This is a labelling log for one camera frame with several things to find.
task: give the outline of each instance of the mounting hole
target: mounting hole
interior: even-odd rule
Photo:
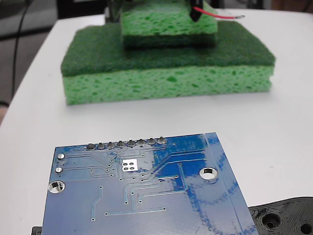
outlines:
[[[51,193],[60,193],[65,189],[65,184],[62,181],[53,181],[48,185],[48,191]]]
[[[312,226],[310,224],[303,224],[300,228],[300,231],[303,233],[303,234],[312,234]]]
[[[268,229],[274,229],[280,225],[281,220],[280,220],[280,217],[278,215],[273,214],[273,213],[269,213],[263,217],[262,223]]]
[[[214,180],[217,178],[218,172],[214,168],[206,167],[206,168],[201,169],[199,174],[205,180]]]

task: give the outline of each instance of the sponge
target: sponge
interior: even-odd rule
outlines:
[[[218,27],[215,47],[135,51],[118,23],[78,31],[61,66],[67,104],[268,91],[272,53],[237,22]]]
[[[216,13],[204,1],[204,9]],[[186,0],[133,0],[121,12],[125,48],[160,46],[209,46],[218,31],[214,17],[202,16],[198,22],[189,17]]]

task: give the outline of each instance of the black wire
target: black wire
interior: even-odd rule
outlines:
[[[306,12],[312,4],[312,0],[308,0],[307,4],[303,8],[302,12]]]
[[[25,9],[23,11],[21,20],[20,20],[20,25],[19,25],[19,29],[18,32],[16,34],[16,40],[15,40],[15,46],[14,46],[14,56],[13,56],[13,71],[12,71],[12,99],[14,97],[14,93],[15,93],[15,80],[16,80],[16,57],[18,54],[18,46],[19,46],[19,39],[20,39],[20,34],[21,34],[21,29],[22,29],[22,24],[24,21],[24,17],[26,15],[26,12],[28,10],[28,7],[30,6],[31,1],[26,1],[26,6]]]

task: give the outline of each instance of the white table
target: white table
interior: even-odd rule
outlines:
[[[54,148],[217,132],[248,206],[313,196],[313,16],[227,10],[277,57],[270,93],[66,106],[61,61],[76,30],[58,21],[0,128],[0,234],[41,226]]]

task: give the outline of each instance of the blue circuit board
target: blue circuit board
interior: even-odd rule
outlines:
[[[43,235],[257,235],[215,133],[57,147]]]

